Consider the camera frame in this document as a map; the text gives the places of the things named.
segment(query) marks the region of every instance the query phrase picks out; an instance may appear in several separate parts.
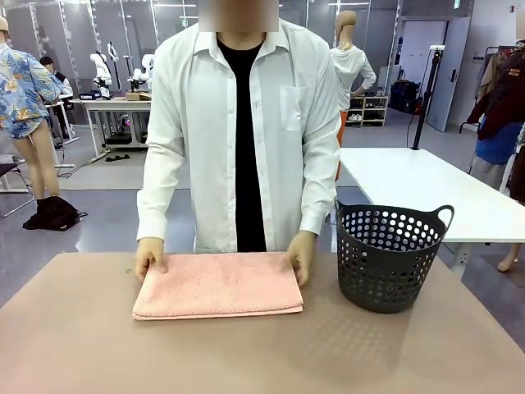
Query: pink towel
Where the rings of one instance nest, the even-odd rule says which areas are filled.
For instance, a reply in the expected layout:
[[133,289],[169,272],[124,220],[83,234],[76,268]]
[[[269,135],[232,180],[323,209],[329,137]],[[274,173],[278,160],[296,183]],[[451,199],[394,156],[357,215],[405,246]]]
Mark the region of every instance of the pink towel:
[[292,314],[303,298],[284,253],[174,254],[153,266],[133,308],[137,320]]

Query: man's left hand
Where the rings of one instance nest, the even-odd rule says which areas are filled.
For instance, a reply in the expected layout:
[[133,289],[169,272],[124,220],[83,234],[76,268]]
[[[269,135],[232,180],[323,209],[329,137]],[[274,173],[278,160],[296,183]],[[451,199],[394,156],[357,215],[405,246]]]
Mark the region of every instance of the man's left hand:
[[294,268],[297,283],[301,287],[308,282],[310,265],[315,257],[316,240],[316,234],[310,231],[300,231],[288,248],[288,259]]

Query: shirt pocket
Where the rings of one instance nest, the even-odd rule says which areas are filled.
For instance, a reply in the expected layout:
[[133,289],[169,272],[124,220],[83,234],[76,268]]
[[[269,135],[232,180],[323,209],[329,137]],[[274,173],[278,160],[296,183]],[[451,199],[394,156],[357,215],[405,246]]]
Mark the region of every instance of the shirt pocket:
[[309,87],[281,86],[282,130],[300,132],[304,129],[308,115],[309,91]]

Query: black hair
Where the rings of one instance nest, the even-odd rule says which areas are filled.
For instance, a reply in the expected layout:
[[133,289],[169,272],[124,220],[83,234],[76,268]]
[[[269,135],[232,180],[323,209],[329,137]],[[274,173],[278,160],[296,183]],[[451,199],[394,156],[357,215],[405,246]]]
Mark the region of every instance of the black hair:
[[42,56],[40,58],[40,64],[42,66],[47,66],[48,64],[55,64],[55,62],[49,56]]

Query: shoe rack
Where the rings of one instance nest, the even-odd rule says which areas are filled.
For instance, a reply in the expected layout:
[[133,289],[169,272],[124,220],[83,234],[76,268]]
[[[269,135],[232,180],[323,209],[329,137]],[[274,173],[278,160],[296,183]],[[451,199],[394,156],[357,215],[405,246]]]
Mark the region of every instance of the shoe rack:
[[387,96],[352,98],[345,124],[350,127],[384,126],[387,108]]

